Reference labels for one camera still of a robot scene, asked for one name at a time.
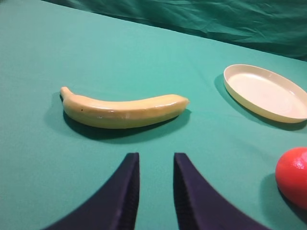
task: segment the toy orange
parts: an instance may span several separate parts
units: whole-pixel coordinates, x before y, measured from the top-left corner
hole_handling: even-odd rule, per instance
[[[297,206],[307,209],[307,148],[285,152],[278,160],[275,178],[280,191]]]

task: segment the toy banana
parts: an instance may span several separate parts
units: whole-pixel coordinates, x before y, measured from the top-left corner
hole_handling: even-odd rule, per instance
[[[135,128],[169,120],[180,115],[189,103],[185,97],[168,94],[148,99],[107,102],[72,93],[62,87],[65,113],[82,124],[99,128]]]

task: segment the plate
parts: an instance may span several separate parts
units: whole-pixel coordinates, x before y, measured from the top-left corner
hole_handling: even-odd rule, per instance
[[[307,120],[307,93],[287,78],[260,67],[231,65],[224,70],[229,94],[247,109],[271,120]]]

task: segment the green table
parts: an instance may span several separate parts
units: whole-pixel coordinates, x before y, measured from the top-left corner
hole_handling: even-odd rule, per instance
[[[223,70],[260,66],[307,89],[307,63],[61,7],[0,1],[0,229],[36,230],[86,201],[125,154],[140,153],[136,230],[178,229],[172,177],[185,152],[231,203],[274,230],[304,230],[274,170],[307,128],[255,116],[227,94]],[[103,100],[186,96],[172,122],[115,132],[63,116],[61,86]]]

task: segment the banana tip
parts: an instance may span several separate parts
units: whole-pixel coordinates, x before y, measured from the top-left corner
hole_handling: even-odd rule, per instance
[[[61,87],[59,93],[63,99],[73,94],[66,86]]]

